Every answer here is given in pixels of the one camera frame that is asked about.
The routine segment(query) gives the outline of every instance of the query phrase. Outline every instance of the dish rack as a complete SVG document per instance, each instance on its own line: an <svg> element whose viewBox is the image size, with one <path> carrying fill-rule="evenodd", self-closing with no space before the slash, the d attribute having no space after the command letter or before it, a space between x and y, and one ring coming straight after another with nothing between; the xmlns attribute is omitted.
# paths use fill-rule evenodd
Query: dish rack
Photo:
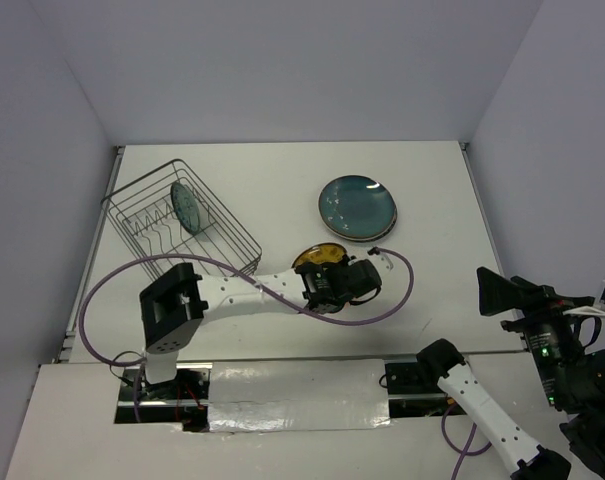
<svg viewBox="0 0 605 480"><path fill-rule="evenodd" d="M171 185L180 182L198 203L200 228L191 235L171 202ZM220 199L183 160L172 160L102 199L111 224L137 258L166 253L202 255L253 274L262 248ZM146 262L142 267L156 280L180 259ZM198 273L230 276L216 266L194 262Z"/></svg>

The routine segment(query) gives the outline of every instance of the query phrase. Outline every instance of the black bracket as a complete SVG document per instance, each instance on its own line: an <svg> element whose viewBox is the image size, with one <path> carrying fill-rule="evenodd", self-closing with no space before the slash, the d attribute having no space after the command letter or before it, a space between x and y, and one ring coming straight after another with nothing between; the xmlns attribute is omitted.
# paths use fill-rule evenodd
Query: black bracket
<svg viewBox="0 0 605 480"><path fill-rule="evenodd" d="M389 395L443 393L430 378L427 378L424 368L417 362L387 362L384 370Z"/></svg>
<svg viewBox="0 0 605 480"><path fill-rule="evenodd" d="M458 349L443 338L425 347L416 356L427 380L433 384L437 384L441 377L448 377L448 371L456 365L466 364Z"/></svg>
<svg viewBox="0 0 605 480"><path fill-rule="evenodd" d="M559 453L538 445L538 453L529 463L518 462L520 469L511 474L511 480L566 480L571 463Z"/></svg>
<svg viewBox="0 0 605 480"><path fill-rule="evenodd" d="M590 408L560 424L569 449L584 465L605 479L605 406Z"/></svg>
<svg viewBox="0 0 605 480"><path fill-rule="evenodd" d="M174 266L140 293L146 351L171 353L184 348L209 304L200 299L193 264Z"/></svg>

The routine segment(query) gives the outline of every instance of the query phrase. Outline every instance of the yellow plate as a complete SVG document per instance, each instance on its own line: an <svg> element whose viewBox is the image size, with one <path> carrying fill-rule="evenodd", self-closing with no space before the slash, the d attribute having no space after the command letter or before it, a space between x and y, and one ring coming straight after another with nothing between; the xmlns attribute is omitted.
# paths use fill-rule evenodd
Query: yellow plate
<svg viewBox="0 0 605 480"><path fill-rule="evenodd" d="M318 265L338 263L346 255L346 248L338 243L320 243L303 251L293 262L293 268L306 262Z"/></svg>

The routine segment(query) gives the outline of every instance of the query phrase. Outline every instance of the wire dish rack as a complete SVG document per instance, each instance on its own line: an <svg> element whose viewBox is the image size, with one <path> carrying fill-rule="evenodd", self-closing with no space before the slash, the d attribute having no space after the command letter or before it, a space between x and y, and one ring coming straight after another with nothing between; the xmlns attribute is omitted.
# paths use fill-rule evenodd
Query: wire dish rack
<svg viewBox="0 0 605 480"><path fill-rule="evenodd" d="M200 226L195 235L180 224L171 202L171 185L180 182L197 200ZM202 255L252 274L262 257L262 248L220 199L183 160L158 167L102 199L102 208L131 253L144 258L163 253ZM183 262L164 259L143 263L156 280L172 266ZM197 262L195 270L207 275L229 273Z"/></svg>

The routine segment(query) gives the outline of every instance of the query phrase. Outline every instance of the black cable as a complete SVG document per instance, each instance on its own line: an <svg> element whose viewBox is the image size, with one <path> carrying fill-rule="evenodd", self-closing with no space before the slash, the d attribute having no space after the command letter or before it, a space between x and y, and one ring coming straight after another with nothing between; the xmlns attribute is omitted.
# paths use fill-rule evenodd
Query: black cable
<svg viewBox="0 0 605 480"><path fill-rule="evenodd" d="M142 357L142 355L140 355L138 352L136 352L134 350L125 350L124 352L118 353L113 358L113 362L117 362L121 357L123 357L124 355L129 355L129 354L135 354L140 358L144 358L144 357ZM111 372L111 375L113 375L115 378L119 379L122 383L124 383L125 385L127 385L129 387L133 387L133 381L125 378L124 376L120 376L120 375L116 374L113 371L113 365L109 365L109 371Z"/></svg>
<svg viewBox="0 0 605 480"><path fill-rule="evenodd" d="M600 317L593 317L593 334L591 335L591 340L587 343L584 348L589 348L593 345L598 338L600 338L600 333L602 332L602 319Z"/></svg>
<svg viewBox="0 0 605 480"><path fill-rule="evenodd" d="M365 303L369 303L371 300L377 297L381 291L382 288L378 287L375 289L375 295L373 295L371 298L367 298L366 300L351 300L349 303L353 306L364 305Z"/></svg>
<svg viewBox="0 0 605 480"><path fill-rule="evenodd" d="M591 335L591 340L589 340L589 343L583 346L585 349L593 345L600 337L600 333L602 332L602 319L600 317L580 318L573 327L573 338L579 341L580 333L582 332L582 324L589 318L593 318L593 334Z"/></svg>

